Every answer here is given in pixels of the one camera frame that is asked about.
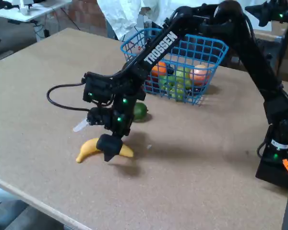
brick wall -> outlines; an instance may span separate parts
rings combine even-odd
[[[98,28],[106,27],[106,20],[97,0],[73,0],[65,11],[75,23],[84,23]],[[58,16],[65,15],[62,11],[58,11]]]

toy fruit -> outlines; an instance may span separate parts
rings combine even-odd
[[[169,91],[169,94],[176,99],[176,101],[183,101],[184,98],[184,90],[183,89],[179,89],[177,87],[177,89],[175,90],[175,88],[171,89]]]
[[[180,82],[180,83],[183,83],[185,80],[185,78],[188,78],[189,74],[190,74],[190,69],[187,68],[187,67],[182,67],[182,66],[179,66],[177,69],[176,69],[176,72],[175,72],[175,75],[176,75],[176,81],[177,82]]]
[[[76,159],[77,163],[81,163],[85,158],[87,158],[90,155],[93,155],[94,153],[100,153],[101,151],[96,148],[96,144],[98,142],[99,138],[94,138],[91,140],[88,140],[85,142],[81,148],[80,153]],[[121,147],[120,150],[120,156],[123,157],[133,157],[133,151],[128,146],[124,145]]]
[[[175,79],[176,77],[174,75],[164,75],[159,77],[159,82],[161,83],[161,85],[168,83],[169,85],[173,86],[175,84]]]
[[[167,74],[167,65],[166,63],[160,61],[152,69],[152,76],[158,77],[160,75]]]
[[[133,115],[135,121],[143,120],[147,115],[147,107],[142,102],[137,102],[133,109]]]
[[[189,77],[191,80],[194,80],[194,85],[204,85],[208,83],[210,78],[210,71],[207,70],[207,66],[205,65],[197,65],[192,69]]]

white label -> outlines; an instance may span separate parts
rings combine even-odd
[[[276,142],[275,140],[272,139],[271,144],[274,145],[275,147],[281,149],[281,150],[287,150],[288,149],[288,145],[282,145],[278,142]]]
[[[161,54],[165,52],[165,50],[177,39],[178,37],[172,31],[170,31],[158,45],[156,45],[155,49],[152,50],[150,54],[144,59],[149,64],[152,64]]]

black cable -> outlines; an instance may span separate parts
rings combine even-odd
[[[85,82],[81,82],[81,83],[77,83],[77,84],[56,85],[56,86],[50,88],[50,89],[47,91],[47,99],[48,99],[48,101],[49,101],[51,104],[53,104],[53,105],[55,105],[55,106],[57,106],[57,107],[60,107],[60,108],[62,108],[62,109],[69,109],[69,110],[89,112],[89,111],[90,111],[89,109],[85,109],[85,108],[75,108],[75,107],[69,107],[69,106],[65,106],[65,105],[58,104],[58,103],[54,102],[53,100],[51,100],[51,99],[50,99],[50,96],[49,96],[50,93],[51,93],[53,90],[57,89],[57,88],[80,86],[80,85],[84,85],[84,84],[85,84]]]
[[[260,146],[257,148],[257,156],[261,159],[263,156],[260,154],[261,148],[265,145],[265,139],[264,141],[260,144]]]
[[[80,28],[77,26],[77,24],[70,18],[70,16],[65,12],[65,10],[63,10],[63,8],[61,8],[61,10],[64,12],[64,14],[68,17],[68,19],[78,28],[78,30],[80,30]]]
[[[251,37],[252,37],[253,41],[255,41],[256,38],[255,38],[255,33],[254,33],[254,29],[253,29],[252,23],[251,23],[249,17],[246,14],[244,14],[244,17],[245,17],[245,20],[246,20],[247,24],[249,25]]]

white desk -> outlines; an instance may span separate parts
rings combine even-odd
[[[33,19],[36,19],[38,21],[39,17],[46,15],[58,8],[64,7],[71,2],[72,0],[47,0],[45,2],[36,3],[33,4],[33,6],[30,8],[28,15],[23,15],[18,8],[13,8],[10,10],[1,9],[0,17],[24,23],[30,22]],[[34,31],[36,33],[36,40],[40,41],[41,38],[44,37],[43,25],[39,23],[37,26],[34,27]]]
[[[32,19],[36,19],[47,13],[50,13],[55,9],[70,4],[71,2],[72,0],[47,0],[45,2],[36,3],[33,4],[33,6],[30,8],[28,15],[23,15],[20,13],[18,8],[13,8],[10,10],[1,9],[0,17],[27,23]]]

